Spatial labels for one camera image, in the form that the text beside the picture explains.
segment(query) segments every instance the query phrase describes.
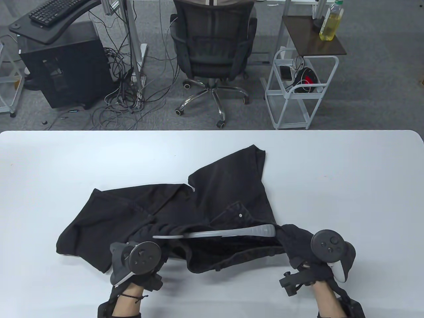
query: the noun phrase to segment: white metal cart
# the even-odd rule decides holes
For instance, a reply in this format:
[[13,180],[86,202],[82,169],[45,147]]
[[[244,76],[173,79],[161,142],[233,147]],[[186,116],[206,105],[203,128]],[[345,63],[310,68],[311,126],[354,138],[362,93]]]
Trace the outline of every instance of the white metal cart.
[[[312,59],[333,59],[334,66],[331,70],[331,73],[327,79],[327,82],[321,83],[318,79],[318,83],[316,84],[298,84],[292,85],[293,81],[283,81],[280,77],[280,66],[288,66],[290,67],[292,78],[296,77],[296,70],[292,67],[294,65],[294,59],[282,59],[282,56],[285,56],[284,53],[287,51],[296,51],[295,48],[282,48],[274,56],[274,60],[272,63],[271,73],[269,75],[269,79],[265,88],[265,101],[268,106],[268,111],[271,117],[272,124],[275,129],[281,128],[306,128],[308,129],[312,119],[315,116],[318,107],[321,104],[321,101],[327,91],[328,86],[336,72],[336,69],[339,65],[339,59],[336,56],[303,56],[304,66],[309,67],[315,73],[315,69],[312,65]],[[277,83],[279,85],[279,89],[271,89],[271,83],[273,82],[273,78],[277,79]],[[310,93],[301,93],[296,92],[298,88],[302,87],[313,87],[314,90]],[[306,109],[304,99],[313,99],[317,100],[314,110],[312,114],[309,116],[308,111]],[[298,104],[298,109],[296,105],[292,105],[289,103],[293,101]],[[291,109],[291,118],[289,120],[285,120],[284,117],[287,108]]]
[[[7,58],[8,67],[3,67]],[[13,62],[4,44],[0,41],[0,113],[10,112],[10,117],[15,117],[16,106],[22,92],[24,77],[18,66]]]
[[[336,36],[332,41],[321,41],[319,34],[314,31],[312,18],[311,16],[283,16],[288,34],[287,46],[281,47],[275,54],[268,81],[261,79],[265,89],[265,101],[275,129],[309,128],[339,65],[337,55],[346,55],[345,49]],[[297,67],[297,57],[303,61],[302,66]],[[334,64],[324,82],[324,79],[320,80],[320,74],[315,71],[312,61],[316,63],[318,60],[325,59],[333,60]],[[325,68],[330,69],[331,66],[328,63],[323,64],[326,65]],[[290,68],[291,81],[282,80],[280,75],[282,66]],[[294,83],[297,72],[303,67],[313,70],[318,78],[315,84]],[[308,99],[316,100],[310,115],[304,102]]]

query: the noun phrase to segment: black keyboard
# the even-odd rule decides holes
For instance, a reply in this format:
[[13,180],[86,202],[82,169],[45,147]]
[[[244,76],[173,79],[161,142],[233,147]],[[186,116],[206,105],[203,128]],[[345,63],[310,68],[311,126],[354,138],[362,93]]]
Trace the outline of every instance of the black keyboard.
[[41,25],[51,26],[79,6],[90,0],[49,0],[29,14],[29,18]]

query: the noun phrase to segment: black computer tower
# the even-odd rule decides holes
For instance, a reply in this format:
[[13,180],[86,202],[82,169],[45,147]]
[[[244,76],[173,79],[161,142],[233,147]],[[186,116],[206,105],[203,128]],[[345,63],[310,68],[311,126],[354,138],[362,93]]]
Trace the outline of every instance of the black computer tower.
[[19,54],[52,108],[89,108],[116,87],[93,22],[73,23],[52,44],[18,37]]

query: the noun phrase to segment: hand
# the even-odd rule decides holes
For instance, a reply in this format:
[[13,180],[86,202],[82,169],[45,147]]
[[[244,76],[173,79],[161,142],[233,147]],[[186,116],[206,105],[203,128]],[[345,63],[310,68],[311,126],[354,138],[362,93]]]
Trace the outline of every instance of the hand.
[[311,249],[313,234],[293,224],[282,225],[277,229],[276,238],[284,247],[290,265],[299,271],[310,269],[317,281],[326,281],[333,277],[331,268],[322,262]]

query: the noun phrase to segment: plastic bottle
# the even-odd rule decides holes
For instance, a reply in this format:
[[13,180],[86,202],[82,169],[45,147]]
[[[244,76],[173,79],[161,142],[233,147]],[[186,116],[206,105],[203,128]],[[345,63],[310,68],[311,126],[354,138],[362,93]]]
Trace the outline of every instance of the plastic bottle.
[[336,30],[340,25],[344,9],[342,8],[343,0],[335,0],[334,4],[328,8],[322,24],[319,37],[323,41],[331,41],[336,34]]

